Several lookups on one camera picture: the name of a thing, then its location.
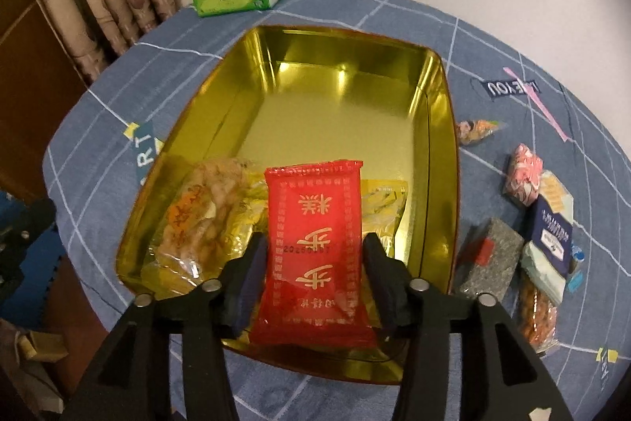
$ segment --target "red label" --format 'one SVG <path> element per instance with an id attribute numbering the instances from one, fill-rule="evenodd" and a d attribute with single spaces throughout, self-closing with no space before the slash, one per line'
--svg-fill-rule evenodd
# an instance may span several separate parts
<path id="1" fill-rule="evenodd" d="M 360 303 L 361 165 L 266 170 L 267 280 L 252 342 L 374 345 Z"/>
<path id="2" fill-rule="evenodd" d="M 480 247 L 478 249 L 478 253 L 475 257 L 475 264 L 479 266 L 487 266 L 488 261 L 491 260 L 491 256 L 493 255 L 493 250 L 495 249 L 495 242 L 488 238 L 484 238 Z"/>

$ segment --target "rectangular tray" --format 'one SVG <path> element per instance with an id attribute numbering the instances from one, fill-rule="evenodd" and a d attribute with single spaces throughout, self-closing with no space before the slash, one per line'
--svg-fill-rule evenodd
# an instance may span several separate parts
<path id="1" fill-rule="evenodd" d="M 362 178 L 406 180 L 395 255 L 446 292 L 458 221 L 458 152 L 434 51 L 333 28 L 259 26 L 204 81 L 166 140 L 122 238 L 116 272 L 139 294 L 147 245 L 185 175 L 215 156 L 262 167 L 360 159 Z M 397 383 L 405 348 L 316 351 L 224 341 L 239 353 L 327 378 Z"/>

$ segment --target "tray rim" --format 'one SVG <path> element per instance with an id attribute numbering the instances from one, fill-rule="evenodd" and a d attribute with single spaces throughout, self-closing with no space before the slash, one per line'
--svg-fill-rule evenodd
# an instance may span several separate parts
<path id="1" fill-rule="evenodd" d="M 244 31 L 244 33 L 241 35 L 241 37 L 226 51 L 226 56 L 230 54 L 230 52 L 238 47 L 239 45 L 242 45 L 242 43 L 251 37 L 252 34 L 256 34 L 257 37 L 260 37 L 260 33 L 262 32 L 264 34 L 264 31 L 268 30 L 268 29 L 272 29 L 272 30 L 277 30 L 277 31 L 283 31 L 283 32 L 288 32 L 288 33 L 309 33 L 309 34 L 314 34 L 314 35 L 322 35 L 322 36 L 338 36 L 338 37 L 351 37 L 353 39 L 358 39 L 358 40 L 365 40 L 365 41 L 371 41 L 374 43 L 379 43 L 381 45 L 388 45 L 390 47 L 400 47 L 400 48 L 406 48 L 406 49 L 410 49 L 410 50 L 414 50 L 414 51 L 418 51 L 418 50 L 423 50 L 426 51 L 428 53 L 430 53 L 432 59 L 437 60 L 438 62 L 438 67 L 436 69 L 436 73 L 434 74 L 434 76 L 432 78 L 430 78 L 430 84 L 423 89 L 423 93 L 425 94 L 426 98 L 427 98 L 427 105 L 428 105 L 428 124 L 431 125 L 431 114 L 430 114 L 430 99 L 428 98 L 428 87 L 431 86 L 431 82 L 433 81 L 437 81 L 438 82 L 438 86 L 439 88 L 443 88 L 444 89 L 444 93 L 446 94 L 446 100 L 447 100 L 447 106 L 448 106 L 448 111 L 449 111 L 449 115 L 451 118 L 451 131 L 450 133 L 452 134 L 452 138 L 453 138 L 453 157 L 454 157 L 454 161 L 455 161 L 455 201 L 453 201 L 453 210 L 454 210 L 454 224 L 453 224 L 453 240 L 450 242 L 451 244 L 451 255 L 450 255 L 450 266 L 449 266 L 449 276 L 447 277 L 447 281 L 446 281 L 446 286 L 444 287 L 439 287 L 443 292 L 449 292 L 451 290 L 452 287 L 452 281 L 454 279 L 454 269 L 455 269 L 455 265 L 456 265 L 456 244 L 457 244 L 457 234 L 458 234 L 458 228 L 459 228 L 459 213 L 460 213 L 460 165 L 459 165 L 459 146 L 458 146 L 458 141 L 457 141 L 457 136 L 456 136 L 456 129 L 455 129 L 455 125 L 456 125 L 456 120 L 455 120 L 455 115 L 454 115 L 454 110 L 453 110 L 453 102 L 451 99 L 451 95 L 449 92 L 449 83 L 447 82 L 447 74 L 446 71 L 444 69 L 444 65 L 443 65 L 443 60 L 441 59 L 441 56 L 434 51 L 433 49 L 431 49 L 430 47 L 426 47 L 426 46 L 422 46 L 422 45 L 418 45 L 409 41 L 405 41 L 405 40 L 401 40 L 401 39 L 397 39 L 397 38 L 393 38 L 390 36 L 386 36 L 383 34 L 377 34 L 377 33 L 371 33 L 371 32 L 365 32 L 365 31 L 357 31 L 354 29 L 346 29 L 346 28 L 336 28 L 333 26 L 309 26 L 309 25 L 291 25 L 291 26 L 287 26 L 287 25 L 282 25 L 282 24 L 261 24 L 260 26 L 254 26 L 251 27 L 249 29 L 246 29 Z M 171 129 L 169 135 L 166 137 L 165 139 L 165 145 L 168 143 L 168 140 L 170 138 L 170 136 L 174 133 L 177 133 L 179 131 L 179 129 L 182 127 L 182 125 L 185 123 L 185 115 L 189 112 L 189 110 L 191 109 L 191 106 L 193 104 L 193 102 L 195 101 L 195 99 L 197 98 L 198 94 L 200 93 L 200 90 L 202 88 L 202 86 L 204 84 L 207 83 L 207 81 L 211 80 L 211 78 L 213 78 L 215 75 L 217 75 L 217 73 L 220 72 L 220 67 L 222 66 L 223 63 L 223 59 L 218 61 L 217 65 L 213 68 L 213 70 L 211 70 L 211 72 L 208 74 L 207 78 L 203 81 L 203 83 L 200 85 L 200 88 L 198 88 L 198 90 L 193 94 L 193 96 L 188 100 L 186 106 L 184 107 L 184 109 L 182 110 L 182 112 L 180 113 L 177 121 L 175 122 L 175 124 L 173 125 L 173 128 Z M 116 258 L 114 260 L 114 267 L 115 267 L 115 273 L 117 275 L 117 277 L 119 278 L 119 280 L 121 280 L 121 282 L 123 283 L 123 285 L 129 289 L 133 294 L 140 294 L 141 292 L 149 292 L 149 293 L 153 293 L 152 290 L 150 290 L 149 288 L 147 288 L 146 286 L 142 285 L 140 280 L 139 281 L 132 281 L 129 279 L 129 276 L 123 275 L 120 272 L 120 268 L 119 268 L 119 258 L 121 258 L 121 250 L 122 247 L 124 246 L 124 244 L 127 243 L 127 241 L 129 240 L 129 238 L 131 237 L 131 235 L 133 234 L 133 231 L 136 229 L 138 221 L 140 221 L 142 214 L 144 213 L 144 206 L 143 204 L 145 204 L 145 200 L 149 197 L 151 191 L 152 191 L 152 185 L 155 182 L 155 179 L 158 175 L 158 170 L 160 168 L 159 164 L 161 161 L 163 161 L 164 159 L 166 159 L 166 156 L 163 155 L 162 153 L 160 153 L 160 155 L 158 156 L 156 162 L 153 164 L 153 166 L 151 167 L 151 170 L 149 170 L 149 173 L 147 174 L 146 177 L 146 181 L 144 183 L 144 185 L 139 189 L 138 194 L 136 195 L 136 199 L 134 201 L 134 204 L 132 206 L 132 209 L 130 210 L 129 213 L 129 217 L 127 219 L 127 223 L 125 224 L 125 229 L 124 232 L 122 233 L 121 236 L 121 240 L 119 242 L 119 246 L 116 252 Z M 428 172 L 431 170 L 431 162 L 428 163 Z M 425 261 L 425 241 L 427 240 L 427 226 L 428 226 L 428 219 L 430 217 L 430 206 L 431 206 L 431 196 L 430 196 L 430 189 L 428 186 L 428 192 L 427 192 L 427 210 L 425 213 L 425 233 L 424 233 L 424 251 L 422 252 L 421 255 L 421 265 L 420 265 L 420 272 L 418 274 L 413 274 L 413 275 L 418 275 L 418 276 L 422 276 L 422 270 L 423 270 L 423 262 Z M 244 343 L 240 342 L 240 341 L 223 341 L 223 344 L 225 347 L 231 349 L 231 351 L 235 351 L 239 354 L 242 355 L 247 355 L 247 353 L 242 349 L 239 348 L 239 346 L 243 346 Z M 265 358 L 260 358 L 257 357 L 257 359 L 260 362 L 266 362 L 269 364 L 274 365 L 273 362 L 271 362 L 270 360 L 266 360 Z M 292 370 L 298 370 L 297 367 L 293 367 L 291 365 L 282 365 L 283 368 L 285 369 L 292 369 Z M 317 372 L 314 372 L 315 375 L 317 376 L 323 376 L 323 378 L 331 378 L 330 375 L 327 375 L 326 373 L 322 373 L 322 374 L 318 374 Z M 379 381 L 379 382 L 370 382 L 368 380 L 365 379 L 356 379 L 356 378 L 336 378 L 339 380 L 343 380 L 343 381 L 356 381 L 356 382 L 368 382 L 368 383 L 379 383 L 379 384 L 398 384 L 398 382 L 396 380 L 394 381 Z"/>

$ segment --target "pink snack wrapper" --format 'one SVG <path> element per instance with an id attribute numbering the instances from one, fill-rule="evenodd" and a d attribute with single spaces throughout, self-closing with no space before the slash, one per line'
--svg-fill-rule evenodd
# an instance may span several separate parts
<path id="1" fill-rule="evenodd" d="M 504 192 L 528 207 L 539 195 L 542 171 L 543 160 L 520 143 L 510 160 Z"/>

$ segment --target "plaid tablecloth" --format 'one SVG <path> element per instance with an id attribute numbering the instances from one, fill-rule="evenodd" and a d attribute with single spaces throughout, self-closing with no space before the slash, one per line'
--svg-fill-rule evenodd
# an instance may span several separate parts
<path id="1" fill-rule="evenodd" d="M 602 124 L 563 85 L 518 51 L 451 15 L 411 0 L 281 0 L 267 12 L 200 19 L 184 8 L 111 65 L 61 124 L 43 162 L 58 207 L 59 233 L 90 303 L 107 329 L 132 295 L 114 273 L 114 258 L 138 192 L 128 123 L 153 121 L 166 139 L 200 83 L 241 34 L 257 24 L 314 24 L 385 34 L 425 45 L 445 60 L 456 118 L 486 118 L 507 128 L 461 148 L 459 245 L 491 216 L 518 227 L 523 211 L 501 196 L 509 154 L 523 142 L 575 198 L 573 240 L 586 254 L 585 280 L 566 294 L 558 313 L 561 348 L 544 363 L 575 418 L 591 420 L 631 357 L 631 175 L 629 159 Z M 510 67 L 535 80 L 540 97 L 570 136 L 563 143 L 522 95 L 496 99 L 483 81 L 506 80 Z M 516 305 L 515 285 L 504 304 Z M 457 419 L 460 369 L 452 346 L 448 419 Z M 601 348 L 618 352 L 603 365 Z M 331 382 L 226 353 L 244 421 L 387 420 L 397 387 Z M 172 398 L 184 412 L 181 347 L 172 344 Z"/>

